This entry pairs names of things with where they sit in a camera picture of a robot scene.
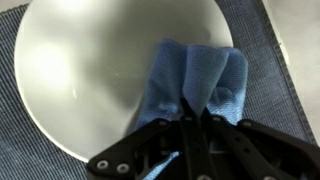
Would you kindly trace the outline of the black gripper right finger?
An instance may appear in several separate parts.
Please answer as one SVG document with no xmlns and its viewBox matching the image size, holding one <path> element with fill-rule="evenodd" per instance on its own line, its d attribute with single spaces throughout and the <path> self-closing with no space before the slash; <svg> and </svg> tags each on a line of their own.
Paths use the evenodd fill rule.
<svg viewBox="0 0 320 180">
<path fill-rule="evenodd" d="M 320 147 L 250 119 L 201 121 L 219 180 L 320 180 Z"/>
</svg>

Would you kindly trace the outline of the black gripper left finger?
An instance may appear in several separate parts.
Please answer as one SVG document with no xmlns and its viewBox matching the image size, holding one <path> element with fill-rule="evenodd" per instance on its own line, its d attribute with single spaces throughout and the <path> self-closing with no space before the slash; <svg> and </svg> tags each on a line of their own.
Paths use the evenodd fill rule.
<svg viewBox="0 0 320 180">
<path fill-rule="evenodd" d="M 157 118 L 95 155 L 86 165 L 87 180 L 142 180 L 157 167 L 173 177 L 178 170 L 188 180 L 196 175 L 199 126 L 185 99 L 178 120 Z"/>
</svg>

